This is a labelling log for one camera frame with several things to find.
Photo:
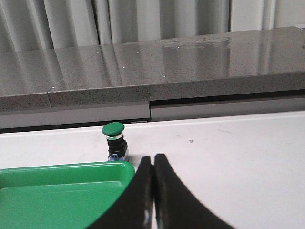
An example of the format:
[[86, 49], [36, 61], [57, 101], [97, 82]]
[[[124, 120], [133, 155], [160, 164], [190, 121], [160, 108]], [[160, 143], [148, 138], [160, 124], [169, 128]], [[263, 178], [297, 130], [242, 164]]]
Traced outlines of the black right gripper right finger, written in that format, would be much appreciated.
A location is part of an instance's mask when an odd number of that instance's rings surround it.
[[154, 157], [154, 199], [159, 229], [232, 229], [184, 185], [166, 155]]

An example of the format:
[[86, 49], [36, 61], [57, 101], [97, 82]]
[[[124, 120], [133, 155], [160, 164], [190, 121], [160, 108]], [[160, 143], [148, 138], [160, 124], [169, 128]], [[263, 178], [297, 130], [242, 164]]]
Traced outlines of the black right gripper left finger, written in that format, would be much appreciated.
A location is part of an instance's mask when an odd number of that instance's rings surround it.
[[151, 158], [141, 158], [138, 169], [115, 203], [88, 228], [150, 229], [153, 216], [153, 167]]

